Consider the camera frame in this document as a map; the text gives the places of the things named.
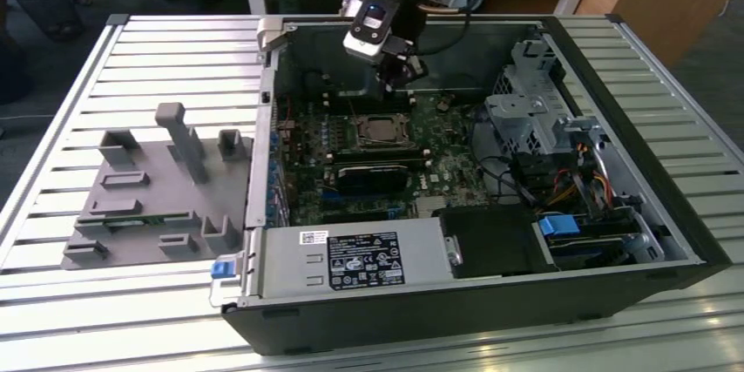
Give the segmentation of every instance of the white label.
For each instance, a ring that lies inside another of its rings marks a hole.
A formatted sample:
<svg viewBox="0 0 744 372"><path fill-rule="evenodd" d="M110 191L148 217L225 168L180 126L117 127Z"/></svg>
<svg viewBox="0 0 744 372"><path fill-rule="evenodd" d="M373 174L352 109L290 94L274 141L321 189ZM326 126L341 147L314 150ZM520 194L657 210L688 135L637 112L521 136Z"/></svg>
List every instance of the white label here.
<svg viewBox="0 0 744 372"><path fill-rule="evenodd" d="M300 244L325 244L328 231L301 231Z"/></svg>

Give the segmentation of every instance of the aluminum workbench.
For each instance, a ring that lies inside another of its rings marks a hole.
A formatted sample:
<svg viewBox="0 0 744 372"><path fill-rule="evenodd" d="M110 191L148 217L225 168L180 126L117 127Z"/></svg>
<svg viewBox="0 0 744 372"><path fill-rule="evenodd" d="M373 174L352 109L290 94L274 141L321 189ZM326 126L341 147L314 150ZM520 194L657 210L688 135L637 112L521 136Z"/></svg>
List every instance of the aluminum workbench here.
<svg viewBox="0 0 744 372"><path fill-rule="evenodd" d="M656 371L744 362L744 155L624 24L561 22L733 267L609 319L261 357L209 304L210 261L58 270L105 129L165 139L153 112L166 100L188 108L200 138L228 127L253 133L258 18L129 17L104 28L0 214L0 370Z"/></svg>

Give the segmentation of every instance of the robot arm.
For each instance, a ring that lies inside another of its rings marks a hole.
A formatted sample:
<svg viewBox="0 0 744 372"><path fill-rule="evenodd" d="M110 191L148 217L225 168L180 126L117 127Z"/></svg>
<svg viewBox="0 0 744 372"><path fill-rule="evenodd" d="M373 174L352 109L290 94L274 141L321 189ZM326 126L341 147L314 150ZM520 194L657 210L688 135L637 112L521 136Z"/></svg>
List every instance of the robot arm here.
<svg viewBox="0 0 744 372"><path fill-rule="evenodd" d="M344 38L346 52L376 67L382 91L404 86L426 75L416 57L418 36L429 13L457 14L474 9L481 0L348 0L346 16L353 16Z"/></svg>

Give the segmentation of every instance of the blue connector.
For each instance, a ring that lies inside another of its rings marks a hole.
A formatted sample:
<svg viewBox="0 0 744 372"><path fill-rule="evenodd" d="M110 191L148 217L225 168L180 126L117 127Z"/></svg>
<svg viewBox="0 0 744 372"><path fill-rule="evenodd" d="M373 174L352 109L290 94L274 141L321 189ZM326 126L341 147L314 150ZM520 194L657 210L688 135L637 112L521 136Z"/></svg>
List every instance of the blue connector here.
<svg viewBox="0 0 744 372"><path fill-rule="evenodd" d="M569 235L578 234L578 225L573 215L548 215L537 224L542 235Z"/></svg>
<svg viewBox="0 0 744 372"><path fill-rule="evenodd" d="M234 277L234 260L218 260L212 264L212 279L228 279Z"/></svg>

